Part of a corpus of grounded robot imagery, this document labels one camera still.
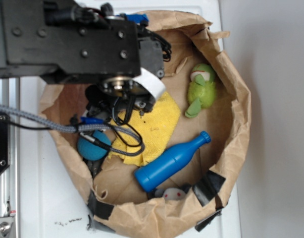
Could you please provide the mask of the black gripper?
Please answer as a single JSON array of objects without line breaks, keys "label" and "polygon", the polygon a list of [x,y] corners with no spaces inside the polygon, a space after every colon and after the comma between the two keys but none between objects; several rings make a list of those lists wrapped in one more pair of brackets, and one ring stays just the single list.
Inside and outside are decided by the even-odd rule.
[{"label": "black gripper", "polygon": [[142,116],[151,112],[154,106],[147,95],[115,97],[103,93],[96,85],[87,87],[85,96],[88,100],[88,117],[102,119],[104,122],[113,120],[116,124],[127,124],[133,111],[139,111]]}]

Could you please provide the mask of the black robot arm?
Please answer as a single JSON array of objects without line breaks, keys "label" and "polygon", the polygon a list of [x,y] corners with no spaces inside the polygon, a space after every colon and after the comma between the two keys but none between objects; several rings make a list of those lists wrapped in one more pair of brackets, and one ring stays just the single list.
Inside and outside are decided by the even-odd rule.
[{"label": "black robot arm", "polygon": [[0,0],[0,79],[93,84],[90,105],[113,116],[149,113],[165,90],[171,45],[145,14],[116,15],[73,0]]}]

